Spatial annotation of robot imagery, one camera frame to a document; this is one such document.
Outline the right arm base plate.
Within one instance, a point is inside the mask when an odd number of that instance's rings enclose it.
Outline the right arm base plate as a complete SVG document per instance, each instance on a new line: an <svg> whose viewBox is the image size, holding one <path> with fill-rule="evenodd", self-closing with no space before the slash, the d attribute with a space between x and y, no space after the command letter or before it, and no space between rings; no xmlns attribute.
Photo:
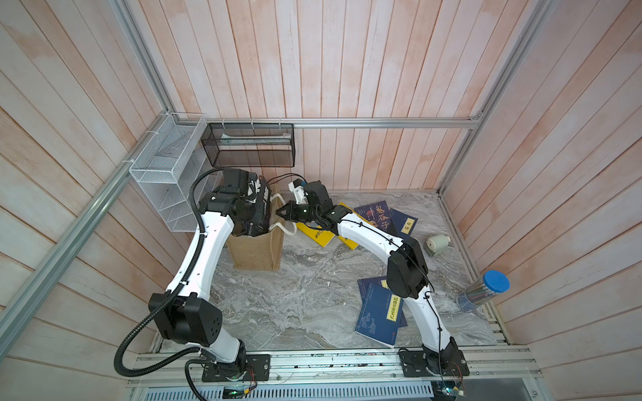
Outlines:
<svg viewBox="0 0 642 401"><path fill-rule="evenodd" d="M460 350L445 354L435 353L431 350L411 351L409 349L400 349L397 355L406 378L429 376L461 378L470 375L467 361Z"/></svg>

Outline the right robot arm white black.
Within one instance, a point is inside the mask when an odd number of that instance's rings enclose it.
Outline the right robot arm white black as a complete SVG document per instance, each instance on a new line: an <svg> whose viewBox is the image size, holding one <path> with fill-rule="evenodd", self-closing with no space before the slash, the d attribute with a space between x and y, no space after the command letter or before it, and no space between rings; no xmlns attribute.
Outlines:
<svg viewBox="0 0 642 401"><path fill-rule="evenodd" d="M467 361L443 325L433 301L434 287L419 242L404 239L369 224L351 209L335 205L320 181L296 179L289 184L294 199L276 211L289 222L314 223L318 230L356 242L386 264L386 282L409 308L421 334L423 360L433 375L464 377Z"/></svg>

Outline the brown canvas tote bag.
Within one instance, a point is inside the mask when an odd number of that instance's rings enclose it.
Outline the brown canvas tote bag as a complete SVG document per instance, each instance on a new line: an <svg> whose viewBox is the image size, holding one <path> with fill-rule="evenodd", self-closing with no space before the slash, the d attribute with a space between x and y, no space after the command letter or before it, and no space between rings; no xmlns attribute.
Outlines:
<svg viewBox="0 0 642 401"><path fill-rule="evenodd" d="M237 270L253 272L276 272L282 260L284 238L294 236L298 229L294 222L286 222L276 215L276 210L285 203L276 185L271 186L270 231L258 237L234 237L227 239L227 249Z"/></svg>

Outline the blue book bottom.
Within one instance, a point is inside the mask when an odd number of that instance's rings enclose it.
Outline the blue book bottom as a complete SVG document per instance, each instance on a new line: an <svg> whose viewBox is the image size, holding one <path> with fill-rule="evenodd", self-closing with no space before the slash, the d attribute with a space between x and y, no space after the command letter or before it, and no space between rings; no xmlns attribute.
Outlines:
<svg viewBox="0 0 642 401"><path fill-rule="evenodd" d="M400 328L403 299L386 287L368 287L355 331L387 347L396 345Z"/></svg>

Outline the black wolf book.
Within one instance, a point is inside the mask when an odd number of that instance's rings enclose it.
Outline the black wolf book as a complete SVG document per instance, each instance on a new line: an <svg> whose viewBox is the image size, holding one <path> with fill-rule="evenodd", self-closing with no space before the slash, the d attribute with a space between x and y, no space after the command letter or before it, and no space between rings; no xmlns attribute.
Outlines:
<svg viewBox="0 0 642 401"><path fill-rule="evenodd" d="M270 217L271 217L271 195L272 190L267 186L262 196L250 198L246 196L246 200L256 204L256 215L254 221L247 225L247 235L249 237L258 237L269 232Z"/></svg>

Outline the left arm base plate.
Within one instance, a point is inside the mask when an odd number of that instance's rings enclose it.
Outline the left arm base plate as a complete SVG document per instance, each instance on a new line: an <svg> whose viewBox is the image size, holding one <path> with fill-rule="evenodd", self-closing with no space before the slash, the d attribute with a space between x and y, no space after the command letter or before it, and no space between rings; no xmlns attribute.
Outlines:
<svg viewBox="0 0 642 401"><path fill-rule="evenodd" d="M248 354L243 363L206 363L202 381L204 383L249 382L251 379L267 381L270 369L270 354Z"/></svg>

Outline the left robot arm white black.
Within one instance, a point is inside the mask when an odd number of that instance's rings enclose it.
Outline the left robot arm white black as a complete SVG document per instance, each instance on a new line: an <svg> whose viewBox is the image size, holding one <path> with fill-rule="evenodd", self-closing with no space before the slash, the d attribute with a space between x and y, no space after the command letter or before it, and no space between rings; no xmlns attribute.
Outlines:
<svg viewBox="0 0 642 401"><path fill-rule="evenodd" d="M179 272L163 294L151 296L149 309L163 339L188 345L188 354L198 353L241 372L246 367L245 346L222 327L222 312L210 302L210 289L227 239L234 232L245 234L255 212L263 211L265 185L255 173L225 169L222 184L197 200L196 188L219 171L208 170L192 183L188 202L197 231Z"/></svg>

